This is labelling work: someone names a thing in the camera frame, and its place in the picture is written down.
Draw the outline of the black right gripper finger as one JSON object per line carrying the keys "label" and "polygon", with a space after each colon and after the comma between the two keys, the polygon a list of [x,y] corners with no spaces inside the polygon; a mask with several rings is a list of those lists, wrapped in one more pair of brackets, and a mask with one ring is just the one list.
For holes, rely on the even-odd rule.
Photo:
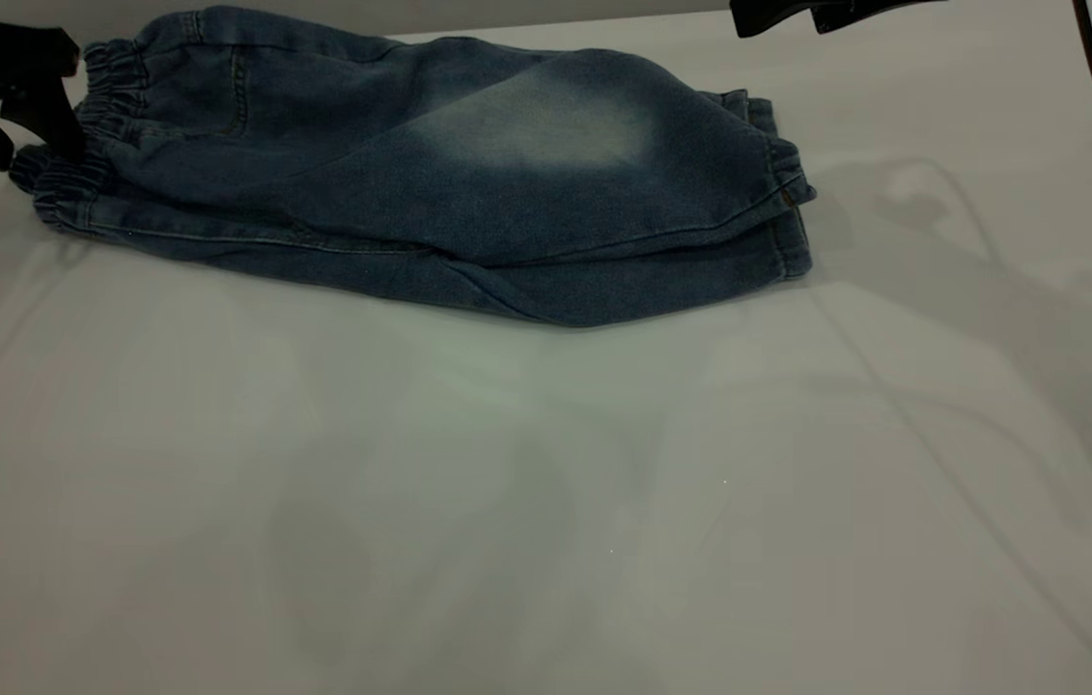
{"label": "black right gripper finger", "polygon": [[765,34],[793,14],[810,12],[821,1],[806,0],[731,0],[728,9],[740,39]]}
{"label": "black right gripper finger", "polygon": [[819,34],[832,34],[841,28],[857,25],[877,14],[897,12],[909,5],[924,5],[931,0],[848,0],[824,1],[812,5],[811,17]]}

